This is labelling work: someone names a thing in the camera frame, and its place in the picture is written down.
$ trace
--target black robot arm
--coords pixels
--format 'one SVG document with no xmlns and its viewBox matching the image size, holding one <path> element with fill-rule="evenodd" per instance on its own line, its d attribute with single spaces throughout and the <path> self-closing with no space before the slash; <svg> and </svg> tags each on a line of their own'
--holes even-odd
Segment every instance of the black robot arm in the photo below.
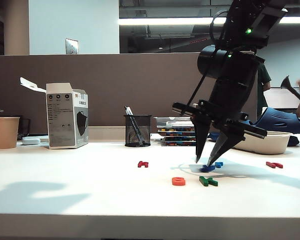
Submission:
<svg viewBox="0 0 300 240">
<path fill-rule="evenodd" d="M 242 123 L 248 115 L 241 113 L 241 109 L 250 95 L 258 65 L 264 62 L 255 55 L 256 50 L 267 45 L 269 32 L 287 12 L 282 2 L 234 0 L 219 39 L 213 36 L 212 21 L 210 34 L 214 45 L 205 47 L 198 57 L 202 79 L 187 104 L 173 104 L 175 111 L 191 116 L 196 135 L 196 162 L 201 157 L 211 124 L 220 130 L 220 135 L 208 160 L 209 166 L 244 141 L 245 133 L 259 138 L 266 136 L 265 130 Z M 216 79 L 209 100 L 190 106 L 207 76 Z"/>
</svg>

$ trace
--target pen holder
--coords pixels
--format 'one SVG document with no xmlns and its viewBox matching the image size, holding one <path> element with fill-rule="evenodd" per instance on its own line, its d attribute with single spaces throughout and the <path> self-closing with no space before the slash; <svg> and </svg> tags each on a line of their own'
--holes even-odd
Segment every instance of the pen holder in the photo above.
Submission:
<svg viewBox="0 0 300 240">
<path fill-rule="evenodd" d="M 151 115 L 124 115 L 125 146 L 150 146 Z"/>
</svg>

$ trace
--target table surface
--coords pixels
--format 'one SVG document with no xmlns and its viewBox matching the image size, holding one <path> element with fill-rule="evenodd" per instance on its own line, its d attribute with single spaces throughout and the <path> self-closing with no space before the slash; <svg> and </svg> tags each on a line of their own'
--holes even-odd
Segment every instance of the table surface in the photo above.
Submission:
<svg viewBox="0 0 300 240">
<path fill-rule="evenodd" d="M 300 239 L 300 144 L 267 156 L 231 149 L 222 168 L 201 173 L 213 146 L 197 164 L 195 147 L 156 142 L 0 149 L 0 236 Z M 173 186 L 176 176 L 186 185 Z M 199 176 L 219 186 L 204 187 Z"/>
</svg>

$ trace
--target white box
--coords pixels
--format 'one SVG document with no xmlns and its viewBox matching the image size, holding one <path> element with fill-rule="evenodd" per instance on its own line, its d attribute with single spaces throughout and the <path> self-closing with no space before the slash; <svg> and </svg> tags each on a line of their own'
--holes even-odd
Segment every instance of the white box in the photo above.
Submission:
<svg viewBox="0 0 300 240">
<path fill-rule="evenodd" d="M 88 95 L 69 83 L 47 83 L 46 90 L 21 78 L 21 85 L 46 93 L 50 149 L 75 149 L 89 141 Z"/>
</svg>

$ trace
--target gray partition wall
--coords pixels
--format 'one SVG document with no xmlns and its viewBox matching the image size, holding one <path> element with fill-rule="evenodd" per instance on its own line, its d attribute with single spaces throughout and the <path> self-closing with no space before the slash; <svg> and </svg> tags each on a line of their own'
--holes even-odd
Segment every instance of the gray partition wall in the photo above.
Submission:
<svg viewBox="0 0 300 240">
<path fill-rule="evenodd" d="M 197 57 L 198 53 L 0 56 L 0 109 L 30 118 L 31 133 L 47 133 L 45 94 L 21 86 L 24 77 L 44 89 L 46 83 L 60 82 L 84 89 L 90 126 L 123 126 L 124 105 L 134 114 L 177 116 L 173 102 L 187 103 L 201 78 Z M 214 82 L 207 78 L 193 102 L 208 99 Z M 255 120 L 255 87 L 243 110 Z"/>
</svg>

